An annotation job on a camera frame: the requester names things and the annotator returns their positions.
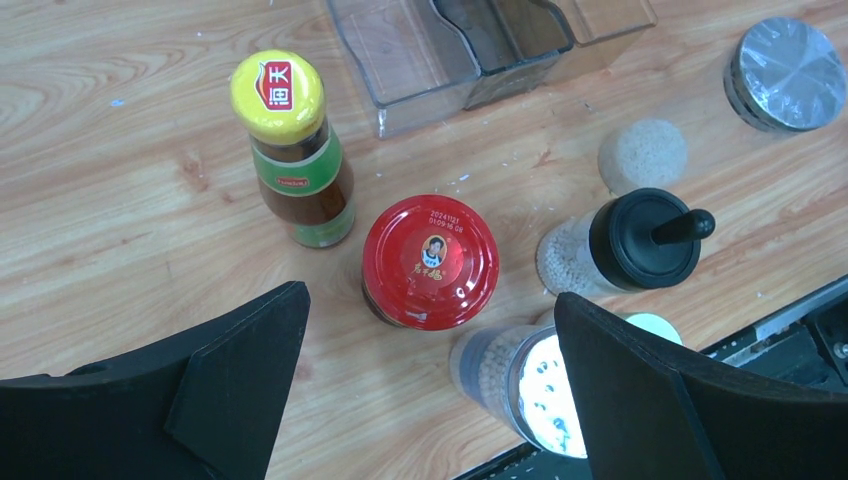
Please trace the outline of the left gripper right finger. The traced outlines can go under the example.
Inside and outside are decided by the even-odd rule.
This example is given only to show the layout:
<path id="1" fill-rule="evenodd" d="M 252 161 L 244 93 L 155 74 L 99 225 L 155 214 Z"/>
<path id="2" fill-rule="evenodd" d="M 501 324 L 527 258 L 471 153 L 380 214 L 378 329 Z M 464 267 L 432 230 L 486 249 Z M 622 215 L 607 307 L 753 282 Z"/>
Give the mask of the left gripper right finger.
<path id="1" fill-rule="evenodd" d="M 574 293 L 555 327 L 596 479 L 843 479 L 847 397 L 713 360 Z"/>

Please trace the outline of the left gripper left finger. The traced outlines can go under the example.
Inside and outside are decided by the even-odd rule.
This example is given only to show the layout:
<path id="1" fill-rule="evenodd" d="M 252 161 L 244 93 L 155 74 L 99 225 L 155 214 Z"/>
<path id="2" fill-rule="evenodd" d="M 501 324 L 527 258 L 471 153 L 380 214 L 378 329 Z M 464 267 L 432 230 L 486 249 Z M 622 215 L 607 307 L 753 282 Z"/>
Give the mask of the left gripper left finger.
<path id="1" fill-rule="evenodd" d="M 1 383 L 5 479 L 262 479 L 310 295 L 290 281 L 62 376 Z"/>

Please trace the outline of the yellow cap sauce bottle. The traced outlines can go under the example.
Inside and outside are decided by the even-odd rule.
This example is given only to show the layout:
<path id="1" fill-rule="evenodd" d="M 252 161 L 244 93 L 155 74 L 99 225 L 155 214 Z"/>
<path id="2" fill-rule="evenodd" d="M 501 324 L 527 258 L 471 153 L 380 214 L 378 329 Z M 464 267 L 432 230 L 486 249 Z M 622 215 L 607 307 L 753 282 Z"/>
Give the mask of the yellow cap sauce bottle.
<path id="1" fill-rule="evenodd" d="M 230 99 L 249 135 L 262 199 L 288 235 L 309 248 L 342 241 L 355 220 L 354 176 L 318 71 L 294 52 L 260 51 L 232 74 Z"/>

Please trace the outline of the large silver lid jar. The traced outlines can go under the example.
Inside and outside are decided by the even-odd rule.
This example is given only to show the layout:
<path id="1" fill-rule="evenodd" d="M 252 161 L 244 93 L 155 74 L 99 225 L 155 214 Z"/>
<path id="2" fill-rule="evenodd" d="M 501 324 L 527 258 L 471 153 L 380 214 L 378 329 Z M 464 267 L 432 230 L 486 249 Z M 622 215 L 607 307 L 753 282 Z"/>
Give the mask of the large silver lid jar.
<path id="1" fill-rule="evenodd" d="M 846 68 L 829 38 L 797 18 L 766 18 L 644 115 L 612 129 L 599 147 L 599 173 L 616 196 L 668 189 L 828 126 L 846 99 Z"/>

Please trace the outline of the clear plastic organizer bin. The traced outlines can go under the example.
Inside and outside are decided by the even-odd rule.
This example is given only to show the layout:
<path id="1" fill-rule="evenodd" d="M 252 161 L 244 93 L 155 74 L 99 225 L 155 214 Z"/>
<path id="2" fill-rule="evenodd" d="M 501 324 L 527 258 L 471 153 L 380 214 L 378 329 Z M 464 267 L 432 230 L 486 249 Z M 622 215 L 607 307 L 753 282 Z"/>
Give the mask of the clear plastic organizer bin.
<path id="1" fill-rule="evenodd" d="M 658 17 L 648 1 L 330 1 L 386 139 L 609 67 Z"/>

